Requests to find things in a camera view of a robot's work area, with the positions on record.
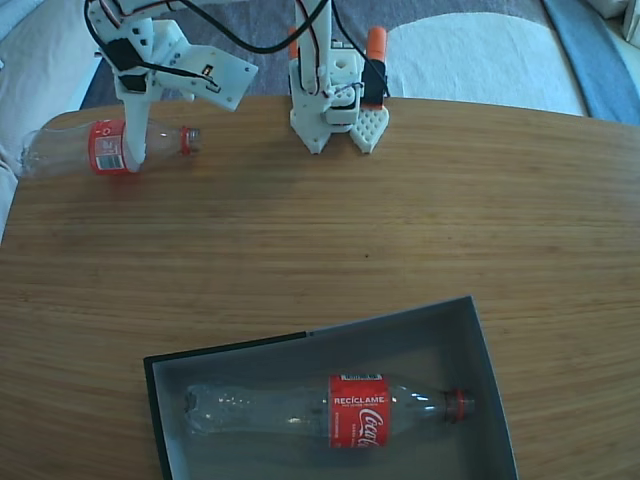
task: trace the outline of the wooden table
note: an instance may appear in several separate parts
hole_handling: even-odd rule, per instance
[[[522,478],[637,478],[640,131],[389,109],[372,156],[336,136],[314,157],[283,98],[165,103],[154,118],[202,128],[190,167],[23,182],[0,249],[0,478],[160,478],[144,356],[468,293]]]

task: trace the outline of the coca-cola logo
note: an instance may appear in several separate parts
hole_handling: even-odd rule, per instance
[[[382,416],[375,410],[360,410],[360,430],[358,431],[358,447],[379,447],[378,427],[384,425]]]

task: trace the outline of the gray box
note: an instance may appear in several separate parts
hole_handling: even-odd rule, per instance
[[[165,480],[516,479],[500,394],[471,297],[369,320],[253,342],[145,358],[151,415]],[[399,374],[469,389],[475,413],[418,428],[384,448],[318,448],[300,437],[193,436],[188,385],[207,381],[299,386],[336,373]]]

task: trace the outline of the white robotic arm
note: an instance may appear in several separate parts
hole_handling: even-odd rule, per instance
[[[87,27],[113,70],[116,95],[124,102],[132,171],[145,158],[151,102],[159,100],[165,88],[233,111],[258,71],[215,47],[189,44],[175,21],[151,17],[233,1],[240,0],[85,0]],[[363,151],[371,151],[389,116],[381,105],[361,109],[363,66],[356,50],[331,42],[329,0],[295,0],[295,5],[296,24],[304,33],[299,33],[299,45],[290,47],[292,127],[312,153],[322,150],[331,133],[349,131]],[[252,48],[258,53],[269,50]],[[372,134],[376,124],[379,133]]]

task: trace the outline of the empty plastic bottle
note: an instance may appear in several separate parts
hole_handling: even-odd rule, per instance
[[[414,388],[382,375],[333,375],[328,388],[197,384],[185,395],[186,420],[194,433],[306,435],[347,448],[384,446],[411,428],[460,422],[474,406],[468,391]]]
[[[118,175],[145,170],[199,149],[200,131],[173,128],[150,121],[146,160],[131,160],[124,120],[103,120],[65,129],[42,128],[27,135],[21,156],[22,177],[47,178],[87,173]]]

